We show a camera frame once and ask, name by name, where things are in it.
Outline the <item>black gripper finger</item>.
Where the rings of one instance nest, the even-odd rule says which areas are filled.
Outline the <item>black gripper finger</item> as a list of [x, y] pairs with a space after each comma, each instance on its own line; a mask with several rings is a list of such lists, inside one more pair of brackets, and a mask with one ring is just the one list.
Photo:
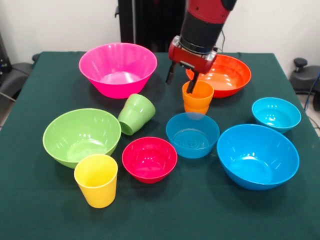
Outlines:
[[186, 90], [187, 94], [192, 94], [193, 93], [193, 90], [195, 88], [195, 85], [197, 83], [199, 75], [200, 75], [199, 72], [193, 71], [193, 78], [189, 81], [189, 84], [187, 86], [187, 90]]
[[169, 67], [169, 71], [168, 71], [166, 81], [165, 81], [167, 85], [170, 85], [174, 79], [175, 67], [176, 67], [176, 63], [172, 62]]

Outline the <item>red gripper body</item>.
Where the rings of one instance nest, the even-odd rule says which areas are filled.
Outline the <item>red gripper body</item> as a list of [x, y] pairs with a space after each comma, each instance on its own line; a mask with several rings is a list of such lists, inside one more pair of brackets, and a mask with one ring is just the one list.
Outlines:
[[174, 73], [176, 64], [194, 72], [206, 74], [212, 68], [218, 54], [214, 50], [205, 54], [191, 52], [180, 43], [180, 37], [174, 37], [168, 49], [168, 56], [172, 61], [169, 68], [170, 74]]

